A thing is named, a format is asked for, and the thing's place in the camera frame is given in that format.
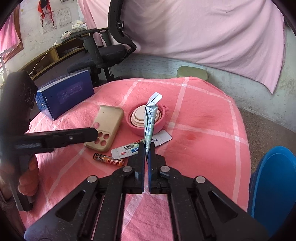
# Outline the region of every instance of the beige phone case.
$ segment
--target beige phone case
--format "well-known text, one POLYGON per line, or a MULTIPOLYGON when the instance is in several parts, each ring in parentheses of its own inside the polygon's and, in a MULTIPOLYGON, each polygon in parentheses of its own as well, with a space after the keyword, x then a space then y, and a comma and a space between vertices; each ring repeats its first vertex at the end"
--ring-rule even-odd
POLYGON ((123 115, 123 109, 120 107, 100 105, 99 113, 93 123, 99 137, 94 142, 85 142, 84 145, 99 152, 107 152, 113 143, 123 115))

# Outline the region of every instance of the white packet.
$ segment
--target white packet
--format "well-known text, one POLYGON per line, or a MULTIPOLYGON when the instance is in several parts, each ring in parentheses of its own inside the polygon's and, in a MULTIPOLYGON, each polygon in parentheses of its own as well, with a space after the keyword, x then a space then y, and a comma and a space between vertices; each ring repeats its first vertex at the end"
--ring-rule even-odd
MULTIPOLYGON (((171 140, 172 137, 165 130, 161 130, 160 132, 153 135, 151 142, 154 142, 155 147, 160 146, 161 144, 171 140)), ((117 147, 111 150, 112 158, 121 159, 129 156, 136 155, 139 150, 139 143, 144 142, 144 139, 136 141, 134 143, 117 147)))
POLYGON ((154 122, 155 117, 157 114, 158 106, 157 102, 161 100, 163 96, 157 92, 155 92, 148 100, 145 106, 145 114, 144 114, 144 139, 145 139, 145 150, 146 155, 150 150, 153 129, 154 129, 154 122))

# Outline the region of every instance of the blue plastic chair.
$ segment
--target blue plastic chair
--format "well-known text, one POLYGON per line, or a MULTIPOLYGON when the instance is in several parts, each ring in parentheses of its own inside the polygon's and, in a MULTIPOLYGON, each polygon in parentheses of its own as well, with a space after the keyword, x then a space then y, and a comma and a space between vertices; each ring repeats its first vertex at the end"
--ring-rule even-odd
POLYGON ((251 176, 248 213, 272 236, 296 202, 296 158, 276 146, 261 159, 251 176))

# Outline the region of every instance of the battery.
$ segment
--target battery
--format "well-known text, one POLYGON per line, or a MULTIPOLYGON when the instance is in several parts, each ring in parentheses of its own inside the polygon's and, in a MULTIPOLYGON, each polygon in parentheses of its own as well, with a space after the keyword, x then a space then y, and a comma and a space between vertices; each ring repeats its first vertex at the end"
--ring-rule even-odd
POLYGON ((124 165, 124 159, 113 159, 110 156, 105 156, 99 153, 94 154, 94 160, 105 162, 111 165, 116 165, 118 167, 122 167, 124 165))

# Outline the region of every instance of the cardboard box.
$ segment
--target cardboard box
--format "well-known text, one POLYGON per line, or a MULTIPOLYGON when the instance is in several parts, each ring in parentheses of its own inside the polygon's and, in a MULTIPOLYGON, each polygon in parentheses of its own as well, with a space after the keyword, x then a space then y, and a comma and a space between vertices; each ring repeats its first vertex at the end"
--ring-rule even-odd
POLYGON ((41 86, 36 95, 40 111, 52 120, 94 94, 89 70, 68 74, 41 86))

